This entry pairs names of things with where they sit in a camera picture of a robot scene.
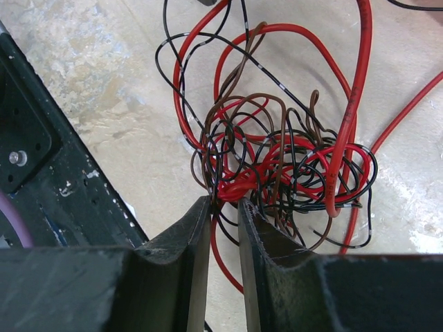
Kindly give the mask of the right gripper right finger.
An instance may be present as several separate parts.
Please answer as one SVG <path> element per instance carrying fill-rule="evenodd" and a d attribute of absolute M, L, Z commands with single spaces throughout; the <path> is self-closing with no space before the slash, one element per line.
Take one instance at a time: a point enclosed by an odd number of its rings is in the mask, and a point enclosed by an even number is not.
<path fill-rule="evenodd" d="M 441 255 L 319 255 L 238 204 L 249 331 L 441 331 Z"/>

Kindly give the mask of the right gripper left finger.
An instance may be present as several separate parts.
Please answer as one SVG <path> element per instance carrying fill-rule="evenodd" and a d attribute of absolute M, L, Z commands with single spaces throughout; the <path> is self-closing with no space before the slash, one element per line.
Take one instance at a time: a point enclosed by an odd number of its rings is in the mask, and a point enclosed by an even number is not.
<path fill-rule="evenodd" d="M 2 331 L 202 331 L 210 199 L 136 248 L 3 249 Z"/>

